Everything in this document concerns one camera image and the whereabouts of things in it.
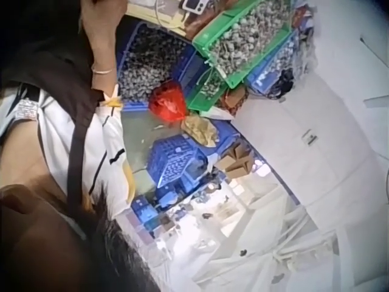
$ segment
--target green plastic crate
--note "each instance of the green plastic crate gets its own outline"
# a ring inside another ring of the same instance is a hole
[[[230,75],[226,75],[225,72],[217,67],[216,61],[211,56],[210,48],[212,44],[220,38],[224,32],[232,27],[234,23],[237,23],[243,16],[246,16],[254,6],[258,5],[264,0],[240,0],[230,10],[218,15],[213,21],[211,21],[204,29],[202,29],[193,39],[193,46],[196,50],[219,71],[221,77],[225,80],[230,88],[237,87],[244,77],[259,63],[266,55],[271,53],[283,40],[287,38],[291,31],[291,22],[284,24],[281,30],[275,35],[274,39],[267,45],[262,54],[258,54],[255,58],[252,58],[248,64],[246,64],[242,70]]]
[[[220,78],[222,81],[222,85],[220,86],[219,90],[216,92],[215,95],[211,97],[201,92],[201,89],[204,86],[204,83],[209,78],[210,74],[213,74],[214,76],[217,75],[218,78]],[[222,94],[225,93],[228,87],[228,84],[223,81],[223,79],[216,70],[209,70],[209,73],[206,73],[201,77],[200,81],[198,82],[198,85],[196,85],[189,94],[187,98],[187,108],[195,111],[209,111],[210,108],[222,96]]]

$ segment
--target blue basket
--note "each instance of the blue basket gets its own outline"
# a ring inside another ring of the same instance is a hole
[[[143,226],[145,227],[145,229],[148,232],[153,231],[154,229],[158,228],[158,226],[160,226],[160,225],[161,225],[161,222],[160,222],[159,217],[154,217],[143,224]]]
[[[142,25],[148,25],[146,21],[139,21],[139,23],[135,26],[134,30],[132,31],[131,35],[129,36],[129,40],[122,50],[120,50],[117,53],[117,78],[120,82],[120,79],[122,78],[122,69],[125,62],[125,55],[129,48],[131,47],[132,42],[134,41],[139,27]],[[155,27],[155,29],[159,29],[164,31],[166,34],[172,35],[176,38],[179,38],[179,36],[164,30],[163,28]],[[184,38],[180,38],[182,41],[188,43],[187,47],[184,49],[182,55],[179,57],[178,63],[172,67],[171,69],[171,78],[175,81],[180,82],[182,79],[183,74],[185,73],[191,59],[196,53],[196,49]],[[148,102],[126,102],[123,106],[122,111],[123,112],[130,112],[130,111],[146,111],[148,110]]]
[[[173,205],[178,199],[178,193],[176,191],[171,191],[166,193],[161,199],[158,200],[159,205],[162,208],[166,208],[170,205]]]
[[[222,155],[236,140],[240,137],[240,133],[226,120],[210,120],[218,130],[219,141],[216,147],[205,147],[191,137],[188,137],[188,142],[198,148],[205,156],[210,156],[214,153]]]
[[[157,210],[155,210],[152,205],[147,205],[137,211],[134,211],[134,213],[142,223],[146,223],[150,219],[158,216]]]
[[[166,184],[163,187],[156,189],[154,196],[159,200],[164,197],[167,193],[175,192],[174,183]]]
[[[154,142],[149,154],[147,171],[157,188],[179,179],[196,154],[182,135]]]
[[[147,205],[149,205],[149,203],[147,202],[146,197],[143,195],[139,195],[133,199],[133,201],[131,203],[131,208],[135,212],[135,211],[138,211]]]
[[[296,37],[298,32],[293,31],[281,44],[279,44],[262,62],[255,66],[246,77],[246,84],[250,86],[255,92],[260,94],[267,94],[271,87],[280,78],[281,71],[270,72],[265,79],[259,82],[258,78],[266,70],[266,68],[273,62],[278,52],[281,51],[291,39]]]
[[[185,98],[190,95],[197,81],[208,68],[209,65],[204,63],[204,59],[199,54],[193,56],[181,80],[181,88]]]
[[[198,180],[193,180],[190,175],[184,172],[179,179],[179,186],[187,195],[191,193],[200,184]]]

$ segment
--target black hair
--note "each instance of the black hair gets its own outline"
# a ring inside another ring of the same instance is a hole
[[[160,292],[135,244],[108,218],[105,202],[101,195],[96,214],[80,211],[74,218],[87,236],[94,292]]]

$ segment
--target hand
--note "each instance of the hand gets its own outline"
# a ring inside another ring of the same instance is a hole
[[[81,0],[81,20],[93,51],[114,48],[116,28],[126,10],[126,0]]]

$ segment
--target white shirt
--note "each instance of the white shirt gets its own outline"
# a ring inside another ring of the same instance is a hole
[[[117,97],[117,91],[116,86],[112,98]],[[3,99],[0,99],[0,137],[17,120],[18,104],[14,104],[17,92],[18,88],[5,89]],[[22,98],[26,94],[26,91],[22,92]],[[89,193],[95,203],[103,191],[111,219],[129,208],[135,188],[126,157],[120,110],[119,107],[98,107],[84,145],[83,193]],[[37,113],[40,129],[37,134],[41,136],[47,167],[67,195],[67,168],[75,125],[58,102],[43,90]]]

